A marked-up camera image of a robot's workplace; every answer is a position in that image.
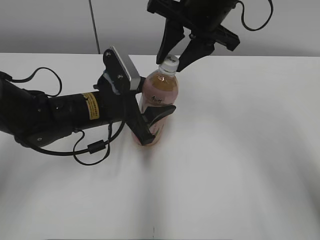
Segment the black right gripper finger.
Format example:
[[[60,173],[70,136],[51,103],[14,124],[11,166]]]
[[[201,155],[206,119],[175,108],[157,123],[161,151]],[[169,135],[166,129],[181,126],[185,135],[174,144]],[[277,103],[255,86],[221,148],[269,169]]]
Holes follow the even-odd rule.
[[[179,57],[177,72],[181,72],[195,61],[211,55],[214,50],[214,40],[205,40],[202,38],[191,39],[186,49]]]
[[[176,20],[165,20],[164,32],[159,51],[156,56],[156,64],[161,64],[170,51],[185,37],[184,27]]]

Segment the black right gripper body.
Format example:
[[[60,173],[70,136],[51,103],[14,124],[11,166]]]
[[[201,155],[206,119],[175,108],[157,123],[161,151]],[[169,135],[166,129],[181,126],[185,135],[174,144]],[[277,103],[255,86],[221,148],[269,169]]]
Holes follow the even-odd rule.
[[[222,22],[236,4],[235,0],[150,0],[147,11],[191,30],[199,39],[217,42],[234,51],[240,39]]]

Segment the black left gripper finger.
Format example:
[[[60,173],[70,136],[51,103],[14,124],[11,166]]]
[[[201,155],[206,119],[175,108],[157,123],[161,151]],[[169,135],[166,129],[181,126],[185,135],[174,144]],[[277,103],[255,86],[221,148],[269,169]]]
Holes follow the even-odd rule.
[[[175,110],[175,105],[148,106],[143,112],[142,117],[147,125],[154,125],[161,119],[173,114]]]
[[[140,76],[139,84],[138,84],[138,87],[136,89],[137,91],[142,91],[143,90],[143,85],[145,83],[145,80],[146,80],[145,77]]]

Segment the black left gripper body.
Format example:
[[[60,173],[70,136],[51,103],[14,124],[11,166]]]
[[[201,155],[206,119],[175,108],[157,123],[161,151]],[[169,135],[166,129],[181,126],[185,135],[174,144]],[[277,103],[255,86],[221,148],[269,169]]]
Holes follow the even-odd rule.
[[[98,90],[101,97],[102,103],[99,104],[99,107],[108,123],[124,122],[143,146],[154,140],[136,99],[136,94],[141,93],[142,90],[116,95],[103,76],[98,79],[94,88]]]

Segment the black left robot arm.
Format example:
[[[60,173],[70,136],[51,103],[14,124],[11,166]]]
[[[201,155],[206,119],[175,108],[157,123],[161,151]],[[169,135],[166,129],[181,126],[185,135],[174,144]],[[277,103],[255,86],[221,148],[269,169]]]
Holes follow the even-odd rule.
[[[73,132],[117,122],[126,124],[142,145],[148,145],[155,139],[149,128],[176,110],[169,104],[148,107],[142,113],[136,91],[118,95],[104,76],[98,79],[93,92],[63,96],[22,89],[17,83],[1,72],[0,130],[28,148],[41,148]]]

